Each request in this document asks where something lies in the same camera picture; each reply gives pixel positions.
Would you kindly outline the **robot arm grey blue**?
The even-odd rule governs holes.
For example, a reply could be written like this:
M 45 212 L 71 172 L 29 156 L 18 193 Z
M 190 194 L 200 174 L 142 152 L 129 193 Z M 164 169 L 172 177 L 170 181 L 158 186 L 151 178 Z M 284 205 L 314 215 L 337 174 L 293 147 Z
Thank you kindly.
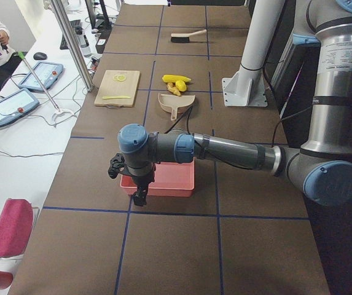
M 146 204 L 160 162 L 221 161 L 287 178 L 310 200 L 325 206 L 352 199 L 352 1 L 297 1 L 293 43 L 320 47 L 308 139 L 299 149 L 264 147 L 209 135 L 148 133 L 139 124 L 118 133 L 120 152 L 110 161 L 110 178 L 130 176 L 133 201 Z

